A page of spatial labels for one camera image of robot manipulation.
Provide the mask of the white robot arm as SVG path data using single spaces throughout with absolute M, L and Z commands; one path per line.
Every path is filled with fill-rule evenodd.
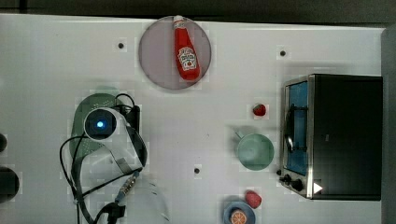
M 125 211 L 118 202 L 126 194 L 127 187 L 122 187 L 116 201 L 107 204 L 96 218 L 89 213 L 84 197 L 125 176 L 131 175 L 131 182 L 134 182 L 146 166 L 146 145 L 125 117 L 109 107 L 88 113 L 84 119 L 83 137 L 101 146 L 79 158 L 72 167 L 79 207 L 89 224 L 96 224 L 103 213 L 109 214 L 109 224 L 115 224 Z

